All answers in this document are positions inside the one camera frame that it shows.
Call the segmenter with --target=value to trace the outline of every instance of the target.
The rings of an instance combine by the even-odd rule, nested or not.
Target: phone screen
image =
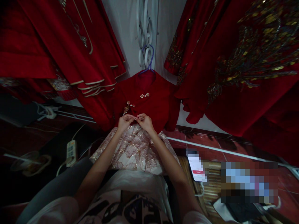
[[[194,181],[207,182],[203,164],[198,154],[188,155],[188,160]]]

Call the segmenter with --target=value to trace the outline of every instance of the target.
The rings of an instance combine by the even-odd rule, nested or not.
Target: hand
[[[123,133],[128,128],[130,123],[132,123],[135,119],[136,117],[134,117],[133,115],[130,114],[123,115],[118,120],[117,131]]]
[[[137,115],[136,121],[138,124],[146,130],[148,134],[152,134],[155,132],[155,129],[153,127],[152,119],[146,115],[146,114],[139,114]]]

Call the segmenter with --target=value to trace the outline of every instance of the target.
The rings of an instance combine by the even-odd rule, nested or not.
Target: blue hanger
[[[150,46],[153,49],[153,53],[152,53],[152,58],[151,58],[150,63],[149,63],[149,67],[146,70],[140,72],[139,74],[142,74],[142,73],[144,73],[144,72],[146,72],[148,70],[151,70],[153,73],[155,73],[155,71],[152,70],[152,62],[153,62],[155,50],[154,50],[154,47],[151,44],[150,44]]]

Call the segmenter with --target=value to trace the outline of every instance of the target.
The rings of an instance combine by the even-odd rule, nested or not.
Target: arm
[[[146,114],[140,114],[137,117],[139,125],[151,136],[163,166],[175,188],[181,218],[183,219],[189,211],[198,211],[202,213],[183,169],[154,130],[151,118]]]
[[[119,119],[117,131],[100,157],[87,173],[78,191],[76,192],[74,198],[78,202],[80,215],[87,210],[88,206],[92,202],[106,174],[106,171],[111,164],[111,160],[121,135],[128,128],[130,123],[134,121],[134,119],[135,117],[129,114],[126,114]]]

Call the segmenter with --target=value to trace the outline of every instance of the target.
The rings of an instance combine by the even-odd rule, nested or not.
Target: power strip
[[[77,162],[78,155],[76,140],[71,140],[66,146],[66,161],[68,161],[68,158],[70,157],[73,159],[66,164],[66,167],[72,167]]]

